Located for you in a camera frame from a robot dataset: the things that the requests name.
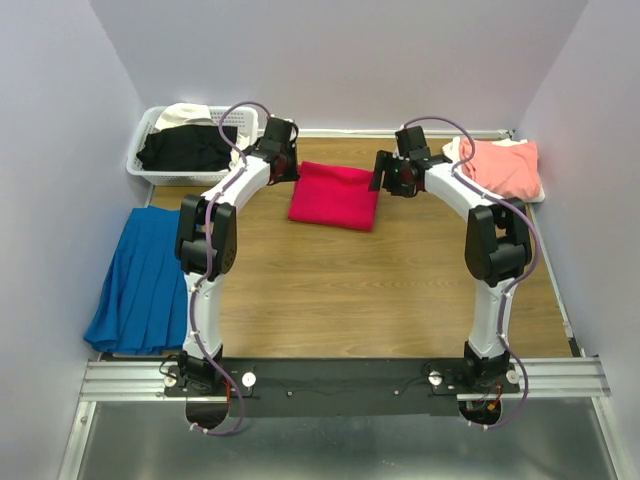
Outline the red t shirt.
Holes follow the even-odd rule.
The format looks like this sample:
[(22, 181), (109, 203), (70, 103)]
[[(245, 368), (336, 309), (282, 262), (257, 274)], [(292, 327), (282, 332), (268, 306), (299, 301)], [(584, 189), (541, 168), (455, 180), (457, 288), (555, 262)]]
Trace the red t shirt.
[(374, 228), (379, 192), (370, 190), (373, 172), (304, 161), (288, 211), (295, 222), (362, 232)]

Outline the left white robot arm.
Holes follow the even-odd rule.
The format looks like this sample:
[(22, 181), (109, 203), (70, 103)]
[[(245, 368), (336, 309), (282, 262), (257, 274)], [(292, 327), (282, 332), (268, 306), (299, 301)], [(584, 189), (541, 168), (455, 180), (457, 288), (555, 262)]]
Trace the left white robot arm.
[(179, 365), (201, 395), (229, 378), (221, 364), (220, 302), (238, 253), (238, 213), (263, 188), (299, 178), (298, 134), (294, 121), (268, 117), (255, 143), (233, 148), (238, 161), (218, 184), (181, 203), (175, 252), (187, 285), (188, 324)]

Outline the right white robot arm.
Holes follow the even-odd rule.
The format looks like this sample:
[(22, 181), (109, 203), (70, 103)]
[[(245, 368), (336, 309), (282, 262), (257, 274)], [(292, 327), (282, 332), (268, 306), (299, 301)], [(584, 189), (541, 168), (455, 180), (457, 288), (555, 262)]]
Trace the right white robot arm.
[(428, 192), (457, 212), (466, 221), (464, 260), (476, 282), (464, 355), (431, 362), (429, 379), (436, 388), (449, 383), (474, 392), (504, 380), (516, 383), (508, 327), (518, 279), (533, 257), (524, 203), (496, 197), (470, 182), (446, 156), (432, 155), (419, 125), (396, 131), (395, 140), (395, 152), (377, 152), (369, 189), (405, 198)]

